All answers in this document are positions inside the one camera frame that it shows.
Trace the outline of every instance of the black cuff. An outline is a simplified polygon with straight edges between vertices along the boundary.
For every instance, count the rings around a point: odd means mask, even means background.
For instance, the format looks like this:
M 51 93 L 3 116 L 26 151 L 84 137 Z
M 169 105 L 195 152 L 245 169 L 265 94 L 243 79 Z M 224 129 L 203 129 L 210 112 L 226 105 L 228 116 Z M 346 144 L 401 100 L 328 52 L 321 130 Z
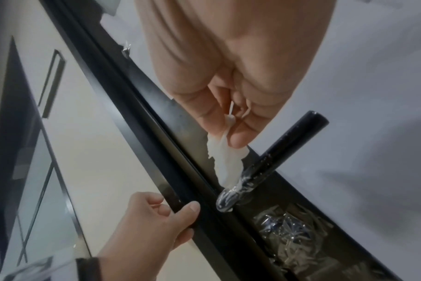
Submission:
M 79 281 L 101 281 L 101 268 L 96 257 L 76 259 Z

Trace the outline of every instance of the sleeve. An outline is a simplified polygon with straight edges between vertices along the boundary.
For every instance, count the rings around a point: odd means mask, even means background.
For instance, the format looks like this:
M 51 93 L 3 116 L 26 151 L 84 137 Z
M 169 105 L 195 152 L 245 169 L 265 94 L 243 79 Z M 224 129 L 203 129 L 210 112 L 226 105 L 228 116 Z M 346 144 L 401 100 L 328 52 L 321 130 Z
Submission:
M 102 281 L 98 258 L 57 262 L 54 256 L 28 265 L 0 281 Z

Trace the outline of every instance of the hand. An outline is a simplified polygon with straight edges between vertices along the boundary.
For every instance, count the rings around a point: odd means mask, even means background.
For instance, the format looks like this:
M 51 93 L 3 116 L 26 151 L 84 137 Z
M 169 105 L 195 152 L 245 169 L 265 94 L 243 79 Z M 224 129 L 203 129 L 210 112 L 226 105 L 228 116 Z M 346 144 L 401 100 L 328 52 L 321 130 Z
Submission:
M 121 222 L 99 254 L 104 281 L 153 281 L 170 251 L 193 237 L 200 212 L 191 202 L 178 213 L 161 204 L 161 194 L 134 194 Z
M 135 0 L 163 87 L 209 133 L 250 143 L 306 74 L 335 0 Z M 250 113 L 241 118 L 250 108 Z

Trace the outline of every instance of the fingernail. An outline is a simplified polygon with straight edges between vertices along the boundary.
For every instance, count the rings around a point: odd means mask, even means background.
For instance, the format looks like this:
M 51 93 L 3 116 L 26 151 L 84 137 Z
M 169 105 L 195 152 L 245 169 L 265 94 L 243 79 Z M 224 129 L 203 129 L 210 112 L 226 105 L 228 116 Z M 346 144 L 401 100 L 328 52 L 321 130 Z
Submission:
M 200 203 L 198 203 L 197 201 L 193 201 L 189 203 L 189 208 L 191 208 L 192 211 L 194 212 L 199 212 L 201 209 L 201 206 L 200 206 Z

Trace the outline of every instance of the drawer handle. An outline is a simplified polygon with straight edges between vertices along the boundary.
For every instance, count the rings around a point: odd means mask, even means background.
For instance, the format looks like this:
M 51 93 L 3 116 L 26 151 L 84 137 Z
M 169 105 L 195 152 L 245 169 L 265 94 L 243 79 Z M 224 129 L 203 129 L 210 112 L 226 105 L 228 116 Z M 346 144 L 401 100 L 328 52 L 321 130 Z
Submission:
M 55 50 L 53 52 L 52 61 L 50 62 L 49 71 L 45 79 L 43 91 L 38 102 L 38 109 L 41 112 L 42 118 L 48 118 L 50 115 L 65 65 L 66 61 L 64 60 L 64 57 L 60 51 Z

